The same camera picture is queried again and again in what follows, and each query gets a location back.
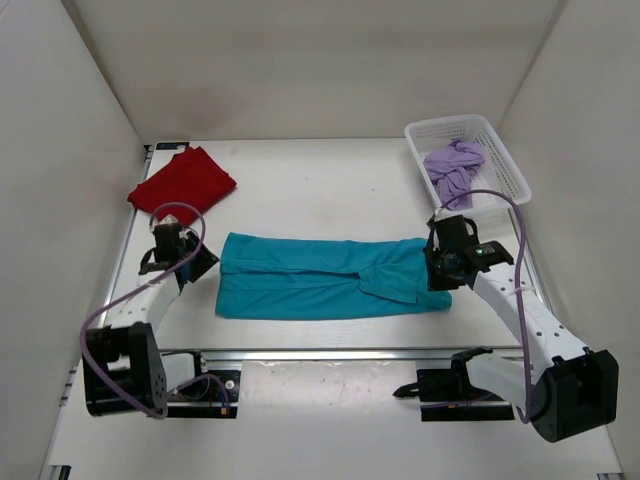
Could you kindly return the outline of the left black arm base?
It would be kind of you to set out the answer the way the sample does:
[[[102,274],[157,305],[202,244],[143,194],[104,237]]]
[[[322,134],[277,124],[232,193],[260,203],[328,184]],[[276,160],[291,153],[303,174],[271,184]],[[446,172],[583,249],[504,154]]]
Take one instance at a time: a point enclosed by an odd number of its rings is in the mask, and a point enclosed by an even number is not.
[[[241,390],[242,365],[219,360],[200,350],[162,351],[169,383],[167,417],[235,419]]]

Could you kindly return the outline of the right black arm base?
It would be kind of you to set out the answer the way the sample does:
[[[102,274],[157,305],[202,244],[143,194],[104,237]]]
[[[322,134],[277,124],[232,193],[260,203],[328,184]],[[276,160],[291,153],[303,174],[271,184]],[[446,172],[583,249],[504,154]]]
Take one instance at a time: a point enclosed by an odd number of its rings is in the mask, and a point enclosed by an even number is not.
[[[501,397],[471,385],[467,363],[493,352],[475,347],[446,359],[416,362],[416,379],[399,386],[396,399],[418,399],[422,422],[484,422],[515,419],[513,407]]]

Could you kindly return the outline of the blue t shirt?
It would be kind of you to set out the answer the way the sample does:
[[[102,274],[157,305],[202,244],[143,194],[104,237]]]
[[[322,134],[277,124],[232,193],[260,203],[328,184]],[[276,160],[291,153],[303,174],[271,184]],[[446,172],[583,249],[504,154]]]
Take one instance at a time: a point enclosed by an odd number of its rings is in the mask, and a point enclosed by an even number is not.
[[[428,288],[426,241],[228,235],[215,312],[244,320],[345,320],[446,311]]]

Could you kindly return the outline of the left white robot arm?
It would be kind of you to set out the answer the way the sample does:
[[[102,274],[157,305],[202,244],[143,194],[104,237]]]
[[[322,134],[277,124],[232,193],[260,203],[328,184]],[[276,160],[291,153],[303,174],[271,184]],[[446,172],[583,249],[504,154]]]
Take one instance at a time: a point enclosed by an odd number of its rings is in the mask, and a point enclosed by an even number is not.
[[[103,326],[81,334],[85,405],[94,417],[138,410],[160,418],[172,395],[198,400],[210,386],[201,354],[163,355],[156,332],[185,287],[219,258],[179,223],[158,224],[152,235],[155,246],[140,260],[134,291],[111,308]]]

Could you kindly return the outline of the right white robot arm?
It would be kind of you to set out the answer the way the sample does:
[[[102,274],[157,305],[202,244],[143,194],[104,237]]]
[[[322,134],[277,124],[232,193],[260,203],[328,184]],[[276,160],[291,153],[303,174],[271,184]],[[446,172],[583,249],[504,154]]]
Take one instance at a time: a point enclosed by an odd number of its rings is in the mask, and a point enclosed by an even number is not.
[[[619,382],[614,356],[567,330],[522,280],[515,257],[497,241],[479,240],[473,220],[457,215],[428,225],[429,290],[468,287],[519,340],[523,354],[509,360],[475,347],[453,355],[452,393],[464,400],[481,391],[500,397],[551,443],[612,423]]]

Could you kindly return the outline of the red t shirt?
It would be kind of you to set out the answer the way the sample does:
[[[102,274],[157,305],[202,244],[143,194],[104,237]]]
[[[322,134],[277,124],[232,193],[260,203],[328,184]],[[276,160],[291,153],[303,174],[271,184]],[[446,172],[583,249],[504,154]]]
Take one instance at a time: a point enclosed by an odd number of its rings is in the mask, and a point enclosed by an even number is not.
[[[127,201],[159,220],[172,215],[182,225],[190,226],[198,219],[191,209],[181,206],[157,209],[166,203],[181,202],[204,214],[236,186],[236,181],[202,147],[187,147],[139,184],[128,195]]]

